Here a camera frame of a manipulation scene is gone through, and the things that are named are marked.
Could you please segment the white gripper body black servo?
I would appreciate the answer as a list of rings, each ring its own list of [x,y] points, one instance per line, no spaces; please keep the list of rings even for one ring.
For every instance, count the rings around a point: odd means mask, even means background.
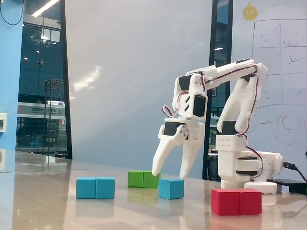
[[[174,145],[196,145],[198,142],[203,143],[204,131],[205,124],[189,118],[166,118],[165,124],[160,127],[158,138]]]

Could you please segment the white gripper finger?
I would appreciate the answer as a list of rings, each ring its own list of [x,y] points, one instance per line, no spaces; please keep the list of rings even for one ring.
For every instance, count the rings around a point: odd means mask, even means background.
[[[183,155],[180,168],[180,179],[185,179],[189,174],[200,148],[201,141],[185,140],[183,142]]]
[[[152,164],[152,175],[157,176],[161,168],[167,159],[168,155],[172,151],[175,146],[179,146],[183,143],[186,139],[188,134],[188,129],[186,125],[179,125],[175,129],[175,134],[164,135],[165,125],[162,125],[159,130],[158,138],[160,139],[158,148],[155,152],[153,157],[153,164]]]

